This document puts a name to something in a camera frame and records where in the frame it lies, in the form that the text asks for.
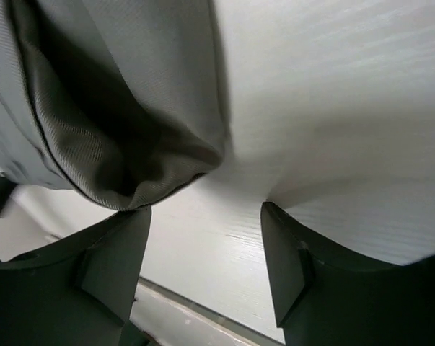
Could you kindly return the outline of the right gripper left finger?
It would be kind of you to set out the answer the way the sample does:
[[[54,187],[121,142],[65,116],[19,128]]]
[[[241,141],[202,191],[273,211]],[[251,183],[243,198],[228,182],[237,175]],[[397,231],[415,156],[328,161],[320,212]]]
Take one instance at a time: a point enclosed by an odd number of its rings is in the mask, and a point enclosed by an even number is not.
[[[150,208],[116,213],[0,261],[0,345],[118,345],[150,222]]]

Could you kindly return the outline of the grey pleated skirt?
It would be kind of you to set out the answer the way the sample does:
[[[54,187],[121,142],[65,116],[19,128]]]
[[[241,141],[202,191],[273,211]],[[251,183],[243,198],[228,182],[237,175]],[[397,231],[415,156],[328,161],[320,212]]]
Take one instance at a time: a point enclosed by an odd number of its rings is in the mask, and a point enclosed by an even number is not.
[[[210,1],[0,1],[0,169],[113,210],[224,160]]]

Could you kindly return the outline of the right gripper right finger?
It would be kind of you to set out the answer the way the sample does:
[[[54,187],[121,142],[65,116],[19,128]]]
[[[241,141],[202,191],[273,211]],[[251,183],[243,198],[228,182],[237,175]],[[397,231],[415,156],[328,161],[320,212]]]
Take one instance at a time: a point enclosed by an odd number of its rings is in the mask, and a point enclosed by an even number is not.
[[[435,254],[394,265],[260,211],[276,325],[288,345],[435,345]]]

